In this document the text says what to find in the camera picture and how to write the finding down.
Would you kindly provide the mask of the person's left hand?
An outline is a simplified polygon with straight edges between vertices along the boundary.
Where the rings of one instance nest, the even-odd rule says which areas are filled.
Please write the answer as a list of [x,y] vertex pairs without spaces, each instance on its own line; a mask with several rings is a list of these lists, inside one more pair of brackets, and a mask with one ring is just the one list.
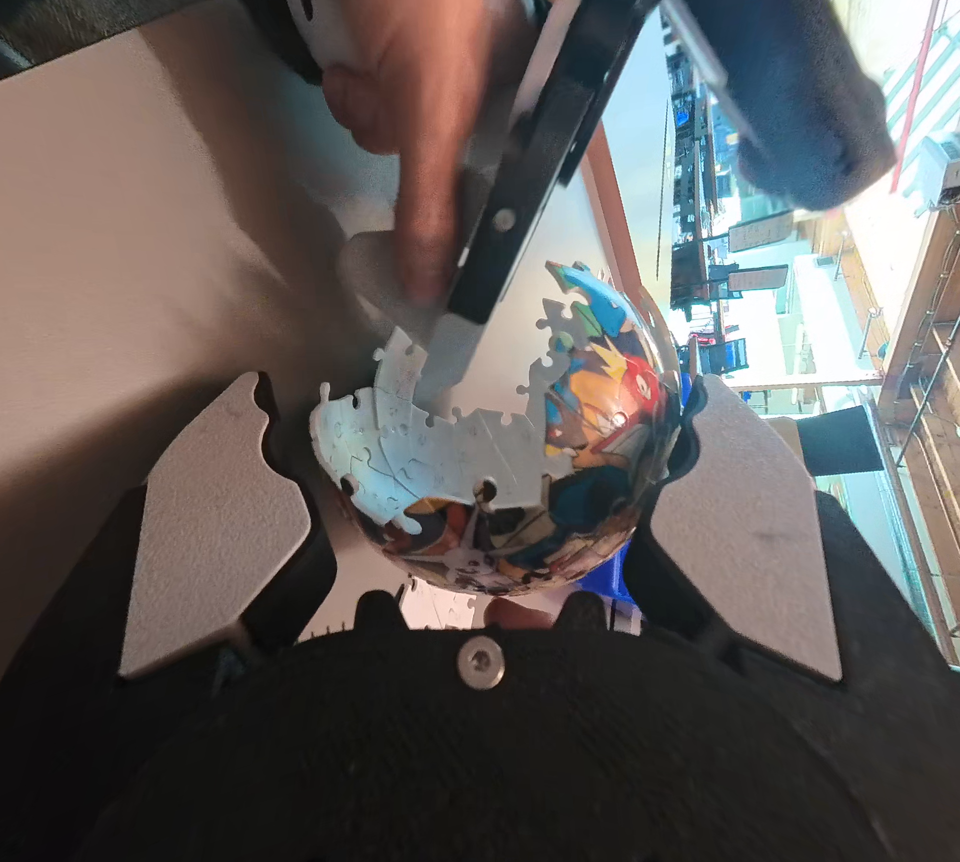
[[461,159],[494,55],[490,0],[337,0],[357,63],[323,70],[333,118],[364,150],[399,158],[393,244],[407,298],[437,303],[460,238]]

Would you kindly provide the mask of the person's right hand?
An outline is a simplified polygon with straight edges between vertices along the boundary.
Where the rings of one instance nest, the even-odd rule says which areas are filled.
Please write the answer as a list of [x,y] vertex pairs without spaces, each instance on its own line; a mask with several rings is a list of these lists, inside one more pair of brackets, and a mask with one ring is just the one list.
[[558,614],[531,608],[505,597],[492,599],[483,616],[483,628],[510,631],[546,631],[553,627]]

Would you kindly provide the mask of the blue plastic bin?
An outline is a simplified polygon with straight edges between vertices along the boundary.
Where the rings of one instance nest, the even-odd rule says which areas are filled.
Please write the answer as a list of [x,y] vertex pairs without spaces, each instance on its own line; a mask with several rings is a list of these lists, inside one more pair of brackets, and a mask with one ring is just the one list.
[[602,599],[608,630],[639,636],[643,616],[630,595],[624,576],[628,552],[627,544],[615,556],[584,576],[579,586],[583,591],[597,594]]

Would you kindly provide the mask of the white air conditioner unit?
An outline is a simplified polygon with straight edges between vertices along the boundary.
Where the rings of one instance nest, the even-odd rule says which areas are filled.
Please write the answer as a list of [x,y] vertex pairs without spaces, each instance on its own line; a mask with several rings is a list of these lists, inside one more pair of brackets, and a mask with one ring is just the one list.
[[915,188],[930,208],[958,201],[958,131],[942,130],[923,138],[918,149]]

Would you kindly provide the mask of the colourful cartoon puzzle ball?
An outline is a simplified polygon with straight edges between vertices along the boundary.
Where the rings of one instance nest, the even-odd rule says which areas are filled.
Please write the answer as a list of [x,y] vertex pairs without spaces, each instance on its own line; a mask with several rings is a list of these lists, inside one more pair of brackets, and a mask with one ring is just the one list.
[[677,352],[642,290],[546,262],[541,310],[495,328],[431,405],[319,388],[314,454],[372,548],[452,592],[573,583],[630,540],[681,419]]

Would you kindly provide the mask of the joined pair white puzzle pieces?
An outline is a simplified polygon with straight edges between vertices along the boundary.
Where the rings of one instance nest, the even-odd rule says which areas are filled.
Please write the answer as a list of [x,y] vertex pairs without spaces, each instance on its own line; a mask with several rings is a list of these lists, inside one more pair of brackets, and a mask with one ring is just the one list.
[[399,608],[411,629],[468,630],[474,628],[476,596],[439,589],[408,576],[399,596]]

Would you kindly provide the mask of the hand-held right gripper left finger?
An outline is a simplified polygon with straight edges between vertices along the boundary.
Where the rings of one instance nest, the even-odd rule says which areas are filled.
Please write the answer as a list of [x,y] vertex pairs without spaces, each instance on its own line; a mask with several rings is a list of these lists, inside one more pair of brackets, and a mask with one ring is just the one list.
[[120,678],[219,643],[282,651],[329,593],[335,566],[316,503],[272,451],[273,394],[266,373],[238,376],[151,467]]

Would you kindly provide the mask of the white triangular puzzle piece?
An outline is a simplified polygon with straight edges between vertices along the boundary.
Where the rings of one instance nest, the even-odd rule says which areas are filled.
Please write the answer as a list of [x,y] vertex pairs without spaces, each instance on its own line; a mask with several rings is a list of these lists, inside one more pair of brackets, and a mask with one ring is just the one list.
[[427,352],[401,327],[373,352],[376,362],[374,388],[386,396],[412,403]]

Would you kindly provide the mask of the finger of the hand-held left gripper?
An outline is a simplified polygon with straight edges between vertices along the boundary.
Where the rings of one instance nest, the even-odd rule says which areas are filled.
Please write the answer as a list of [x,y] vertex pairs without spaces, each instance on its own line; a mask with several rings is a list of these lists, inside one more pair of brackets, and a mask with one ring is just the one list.
[[431,405],[463,380],[486,328],[486,323],[452,312],[439,317],[415,387],[415,404]]

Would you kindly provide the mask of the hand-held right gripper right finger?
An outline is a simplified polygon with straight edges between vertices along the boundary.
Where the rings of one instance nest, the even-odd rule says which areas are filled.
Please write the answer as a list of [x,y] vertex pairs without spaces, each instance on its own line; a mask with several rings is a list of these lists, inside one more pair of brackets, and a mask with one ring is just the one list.
[[666,479],[633,533],[624,577],[644,619],[687,640],[750,646],[842,680],[813,480],[717,376],[699,376]]

